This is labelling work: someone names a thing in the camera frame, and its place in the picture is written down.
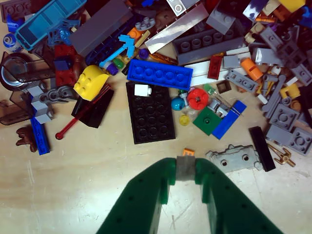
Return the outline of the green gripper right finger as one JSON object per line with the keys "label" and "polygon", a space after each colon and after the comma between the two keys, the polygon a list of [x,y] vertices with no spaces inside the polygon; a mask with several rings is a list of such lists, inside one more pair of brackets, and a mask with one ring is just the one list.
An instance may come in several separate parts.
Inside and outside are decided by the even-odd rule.
{"label": "green gripper right finger", "polygon": [[260,209],[212,162],[187,156],[191,175],[200,186],[212,234],[281,234]]}

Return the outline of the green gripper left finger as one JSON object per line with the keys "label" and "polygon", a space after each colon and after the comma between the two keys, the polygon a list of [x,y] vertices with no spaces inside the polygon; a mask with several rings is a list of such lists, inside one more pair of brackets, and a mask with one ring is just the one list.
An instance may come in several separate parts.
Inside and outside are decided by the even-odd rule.
{"label": "green gripper left finger", "polygon": [[186,175],[186,157],[165,158],[131,179],[98,234],[156,234],[171,185]]}

